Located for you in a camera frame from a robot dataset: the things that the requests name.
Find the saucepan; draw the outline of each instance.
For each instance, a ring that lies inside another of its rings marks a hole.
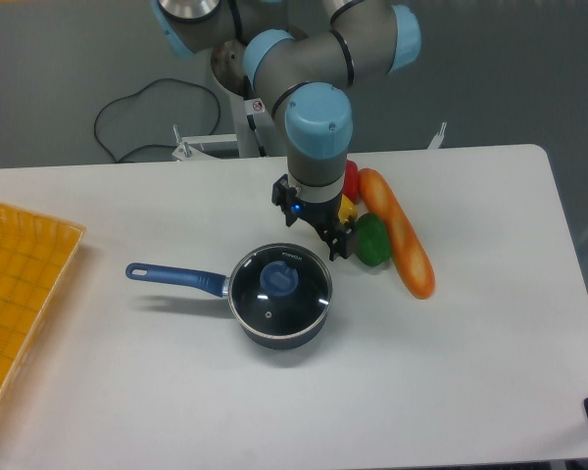
[[[228,303],[256,343],[290,350],[309,342],[326,321],[331,276],[322,260],[298,245],[276,243],[249,253],[226,277],[213,272],[134,262],[130,279],[193,287]]]

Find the red toy pepper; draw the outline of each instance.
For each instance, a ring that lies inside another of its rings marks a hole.
[[[344,187],[342,194],[349,198],[353,204],[357,202],[359,187],[358,168],[355,162],[346,161],[346,172],[344,173]]]

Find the blue joint cap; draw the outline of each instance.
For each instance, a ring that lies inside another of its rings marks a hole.
[[[393,5],[396,16],[396,50],[394,51],[394,62],[390,71],[412,63],[420,53],[422,38],[420,37],[420,26],[412,11],[405,5]]]
[[[253,38],[244,52],[244,70],[253,87],[255,86],[255,73],[266,54],[272,47],[281,41],[293,41],[292,35],[282,29],[268,29]]]
[[[190,51],[185,44],[183,44],[183,41],[180,40],[178,35],[170,26],[170,23],[168,23],[168,19],[166,18],[166,15],[164,15],[164,12],[162,12],[161,8],[159,8],[159,0],[151,0],[150,6],[153,9],[155,18],[159,22],[159,26],[164,31],[164,34],[166,35],[166,38],[168,39],[174,54],[178,57],[192,57],[194,53]]]
[[[353,136],[351,102],[328,83],[310,83],[290,97],[285,131],[294,147],[318,160],[344,152]]]

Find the blue handle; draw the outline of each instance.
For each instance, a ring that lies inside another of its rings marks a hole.
[[[134,262],[126,267],[126,277],[136,281],[161,282],[175,286],[195,287],[217,297],[224,297],[222,290],[226,276],[214,272],[158,266]]]

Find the orange basket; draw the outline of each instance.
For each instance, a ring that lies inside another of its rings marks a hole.
[[[0,399],[85,228],[0,204]]]

